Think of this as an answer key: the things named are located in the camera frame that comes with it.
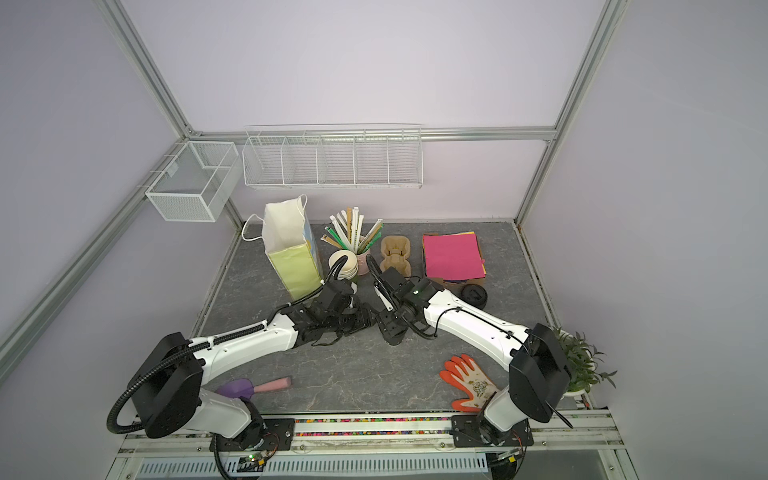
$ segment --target colored paper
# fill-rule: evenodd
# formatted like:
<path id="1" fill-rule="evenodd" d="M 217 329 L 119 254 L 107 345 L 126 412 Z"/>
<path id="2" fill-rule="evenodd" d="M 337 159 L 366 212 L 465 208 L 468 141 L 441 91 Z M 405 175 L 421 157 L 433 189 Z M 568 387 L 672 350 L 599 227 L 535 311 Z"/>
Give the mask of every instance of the colored paper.
<path id="1" fill-rule="evenodd" d="M 427 276 L 443 280 L 468 280 L 485 276 L 477 235 L 424 235 Z"/>

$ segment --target metal vent grill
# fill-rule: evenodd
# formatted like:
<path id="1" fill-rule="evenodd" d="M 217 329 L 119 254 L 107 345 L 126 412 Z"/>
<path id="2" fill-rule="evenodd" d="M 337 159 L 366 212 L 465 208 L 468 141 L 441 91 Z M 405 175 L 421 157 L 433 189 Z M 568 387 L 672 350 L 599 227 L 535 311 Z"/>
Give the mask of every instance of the metal vent grill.
<path id="1" fill-rule="evenodd" d="M 222 458 L 224 468 L 232 476 L 250 477 L 261 475 L 259 472 L 237 472 L 240 458 Z M 221 478 L 212 457 L 195 458 L 146 458 L 136 475 L 141 478 Z"/>
<path id="2" fill-rule="evenodd" d="M 482 453 L 432 453 L 384 455 L 287 455 L 266 463 L 264 472 L 238 472 L 239 458 L 223 460 L 233 477 L 363 477 L 417 475 L 420 473 L 487 472 Z M 211 457 L 146 458 L 139 468 L 137 480 L 143 478 L 219 478 Z"/>
<path id="3" fill-rule="evenodd" d="M 308 455 L 272 458 L 266 464 L 264 476 L 360 477 L 487 471 L 482 453 Z"/>

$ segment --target white wall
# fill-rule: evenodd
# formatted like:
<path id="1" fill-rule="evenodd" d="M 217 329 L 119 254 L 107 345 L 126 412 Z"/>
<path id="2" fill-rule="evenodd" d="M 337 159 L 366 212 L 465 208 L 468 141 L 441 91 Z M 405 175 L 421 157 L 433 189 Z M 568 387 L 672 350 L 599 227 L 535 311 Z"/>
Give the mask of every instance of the white wall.
<path id="1" fill-rule="evenodd" d="M 0 332 L 176 140 L 89 0 L 0 3 Z"/>
<path id="2" fill-rule="evenodd" d="M 768 477 L 766 25 L 632 2 L 524 225 L 643 479 Z"/>
<path id="3" fill-rule="evenodd" d="M 252 190 L 232 196 L 242 215 L 307 194 L 311 220 L 348 206 L 374 219 L 513 218 L 544 152 L 540 140 L 424 142 L 424 186 L 362 190 Z"/>
<path id="4" fill-rule="evenodd" d="M 175 141 L 90 0 L 0 3 L 0 332 Z M 0 386 L 0 477 L 102 480 L 112 402 L 188 334 L 232 237 L 147 204 Z"/>
<path id="5" fill-rule="evenodd" d="M 124 0 L 200 131 L 553 125 L 604 0 Z"/>
<path id="6" fill-rule="evenodd" d="M 232 236 L 227 218 L 165 222 L 145 205 L 0 388 L 1 477 L 106 476 L 123 438 L 110 407 L 160 338 L 190 334 Z"/>

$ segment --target wall-mounted shelf basket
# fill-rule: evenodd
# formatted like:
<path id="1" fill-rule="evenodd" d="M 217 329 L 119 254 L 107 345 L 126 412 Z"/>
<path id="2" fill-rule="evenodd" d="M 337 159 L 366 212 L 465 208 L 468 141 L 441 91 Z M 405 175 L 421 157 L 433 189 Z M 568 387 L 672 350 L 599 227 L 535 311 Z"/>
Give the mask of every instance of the wall-mounted shelf basket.
<path id="1" fill-rule="evenodd" d="M 147 189 L 165 220 L 215 222 L 243 170 L 232 142 L 188 141 Z"/>
<path id="2" fill-rule="evenodd" d="M 421 133 L 418 129 L 249 132 L 243 172 L 245 184 L 257 190 L 421 187 Z"/>

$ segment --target black mounting plate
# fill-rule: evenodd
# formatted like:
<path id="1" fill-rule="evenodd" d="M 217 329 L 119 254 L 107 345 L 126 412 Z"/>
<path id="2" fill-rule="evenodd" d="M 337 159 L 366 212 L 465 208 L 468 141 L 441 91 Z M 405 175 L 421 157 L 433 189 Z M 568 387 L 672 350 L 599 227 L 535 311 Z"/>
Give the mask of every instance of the black mounting plate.
<path id="1" fill-rule="evenodd" d="M 489 445 L 480 439 L 480 431 L 477 428 L 477 415 L 454 415 L 451 417 L 451 428 L 453 430 L 453 444 L 457 447 L 517 447 L 520 446 L 518 438 L 512 434 L 517 433 L 523 446 L 533 445 L 533 434 L 531 427 L 528 426 L 528 420 L 515 423 L 509 437 L 499 445 Z"/>
<path id="2" fill-rule="evenodd" d="M 277 442 L 278 450 L 290 450 L 290 444 L 293 441 L 293 428 L 296 426 L 295 419 L 264 419 L 265 432 L 263 435 L 264 443 L 259 445 L 258 450 L 267 450 L 271 452 L 275 449 Z M 213 443 L 208 447 L 213 451 Z M 219 452 L 241 452 L 240 446 L 229 439 L 219 445 Z"/>

